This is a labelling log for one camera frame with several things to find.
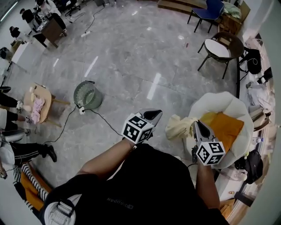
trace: green trash can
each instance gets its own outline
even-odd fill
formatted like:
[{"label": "green trash can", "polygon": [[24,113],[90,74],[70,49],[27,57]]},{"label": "green trash can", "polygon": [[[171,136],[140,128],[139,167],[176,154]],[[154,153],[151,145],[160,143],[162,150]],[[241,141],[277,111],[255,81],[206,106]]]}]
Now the green trash can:
[{"label": "green trash can", "polygon": [[96,109],[102,103],[102,93],[93,81],[83,81],[74,91],[74,102],[85,109]]}]

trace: orange fabric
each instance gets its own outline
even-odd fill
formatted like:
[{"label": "orange fabric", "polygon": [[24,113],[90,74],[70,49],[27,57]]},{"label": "orange fabric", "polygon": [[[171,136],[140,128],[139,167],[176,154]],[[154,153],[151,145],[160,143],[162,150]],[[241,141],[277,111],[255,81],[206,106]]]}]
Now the orange fabric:
[{"label": "orange fabric", "polygon": [[231,148],[243,126],[243,121],[227,116],[222,112],[219,112],[210,124],[215,136],[223,143],[225,152],[228,152]]},{"label": "orange fabric", "polygon": [[48,184],[45,183],[45,181],[36,173],[36,171],[32,168],[32,166],[30,164],[29,168],[30,168],[30,172],[32,173],[32,176],[35,177],[35,179],[39,182],[39,184],[41,185],[41,187],[45,188],[45,190],[50,193],[52,188],[50,188],[48,186]]},{"label": "orange fabric", "polygon": [[[38,181],[41,187],[44,187],[47,192],[51,192],[51,188],[45,183],[45,181],[35,172],[35,170],[29,165],[30,172],[32,176]],[[37,189],[33,186],[31,181],[25,175],[24,172],[21,173],[21,184],[25,188],[26,199],[30,204],[37,210],[40,210],[43,207],[43,201],[38,196]]]},{"label": "orange fabric", "polygon": [[220,212],[225,219],[227,219],[232,212],[235,199],[226,200],[220,203]]},{"label": "orange fabric", "polygon": [[24,172],[21,174],[21,184],[25,188],[26,199],[37,210],[43,207],[43,201],[38,197],[38,191],[30,182]]}]

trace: blue chair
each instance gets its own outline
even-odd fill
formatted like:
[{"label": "blue chair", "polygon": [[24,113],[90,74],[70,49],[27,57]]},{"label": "blue chair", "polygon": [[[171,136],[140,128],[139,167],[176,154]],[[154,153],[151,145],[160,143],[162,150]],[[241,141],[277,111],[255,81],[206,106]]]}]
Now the blue chair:
[{"label": "blue chair", "polygon": [[207,0],[206,3],[207,3],[207,9],[192,8],[191,10],[187,24],[189,23],[193,12],[195,12],[196,15],[199,17],[199,21],[196,25],[194,33],[199,23],[202,23],[202,20],[211,22],[211,26],[208,30],[209,33],[213,25],[213,22],[217,20],[220,17],[220,14],[223,12],[224,4],[220,0]]}]

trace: backpack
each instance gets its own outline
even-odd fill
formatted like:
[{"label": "backpack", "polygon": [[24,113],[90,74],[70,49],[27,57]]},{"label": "backpack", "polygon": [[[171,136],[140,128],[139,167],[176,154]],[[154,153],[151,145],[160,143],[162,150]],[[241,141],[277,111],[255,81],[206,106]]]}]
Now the backpack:
[{"label": "backpack", "polygon": [[241,65],[244,61],[247,61],[248,70],[242,70],[243,72],[250,72],[251,74],[258,74],[262,70],[262,64],[260,60],[260,53],[257,49],[249,49],[244,47],[244,50],[247,52],[246,56],[242,55],[242,60],[239,62]]},{"label": "backpack", "polygon": [[242,156],[234,165],[236,169],[248,172],[247,179],[245,180],[247,184],[252,184],[263,175],[263,161],[257,150],[251,151],[247,159],[244,159],[244,156]]}]

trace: fiducial marker cube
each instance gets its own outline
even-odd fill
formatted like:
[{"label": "fiducial marker cube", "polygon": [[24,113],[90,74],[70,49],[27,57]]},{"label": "fiducial marker cube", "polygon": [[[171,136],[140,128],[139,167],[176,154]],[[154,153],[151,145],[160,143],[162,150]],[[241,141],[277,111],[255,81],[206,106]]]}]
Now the fiducial marker cube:
[{"label": "fiducial marker cube", "polygon": [[196,152],[196,155],[204,166],[219,164],[225,156],[223,143],[202,142]]},{"label": "fiducial marker cube", "polygon": [[138,144],[149,139],[154,129],[155,127],[151,123],[140,118],[138,114],[132,113],[125,120],[121,134],[131,142]]}]

